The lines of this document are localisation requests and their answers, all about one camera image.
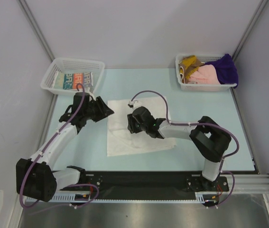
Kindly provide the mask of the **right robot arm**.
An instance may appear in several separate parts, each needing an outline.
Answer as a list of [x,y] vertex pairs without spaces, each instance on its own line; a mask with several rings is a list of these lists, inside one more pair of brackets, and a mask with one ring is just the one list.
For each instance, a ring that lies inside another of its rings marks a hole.
[[145,132],[154,139],[178,138],[194,143],[204,157],[201,186],[207,191],[218,185],[220,165],[231,136],[210,117],[203,116],[196,123],[169,123],[165,118],[154,118],[143,106],[130,105],[132,113],[127,115],[131,134]]

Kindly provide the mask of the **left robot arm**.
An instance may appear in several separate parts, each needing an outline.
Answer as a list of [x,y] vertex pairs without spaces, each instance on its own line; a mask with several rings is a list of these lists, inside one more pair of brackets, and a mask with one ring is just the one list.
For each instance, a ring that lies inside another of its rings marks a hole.
[[82,190],[87,184],[86,171],[76,166],[67,166],[60,171],[53,167],[66,148],[87,121],[101,121],[114,111],[101,97],[93,98],[88,93],[78,92],[59,119],[56,131],[41,148],[28,159],[16,164],[16,189],[19,196],[48,202],[58,190],[75,188]]

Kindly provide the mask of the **colourful rabbit print towel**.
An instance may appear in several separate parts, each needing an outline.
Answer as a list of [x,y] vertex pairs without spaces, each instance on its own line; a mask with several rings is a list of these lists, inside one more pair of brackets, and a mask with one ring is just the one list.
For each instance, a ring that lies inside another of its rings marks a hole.
[[85,73],[62,73],[57,71],[54,76],[52,88],[62,90],[76,90],[77,84],[82,84],[84,89],[93,86],[94,75],[92,72]]

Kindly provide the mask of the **white towel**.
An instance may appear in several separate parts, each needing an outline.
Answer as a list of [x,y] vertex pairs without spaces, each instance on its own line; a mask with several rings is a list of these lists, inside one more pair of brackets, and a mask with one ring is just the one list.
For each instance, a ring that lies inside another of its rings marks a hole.
[[107,155],[120,156],[170,150],[176,146],[174,138],[153,139],[144,132],[131,134],[127,115],[132,113],[129,100],[109,100],[114,114],[108,117]]

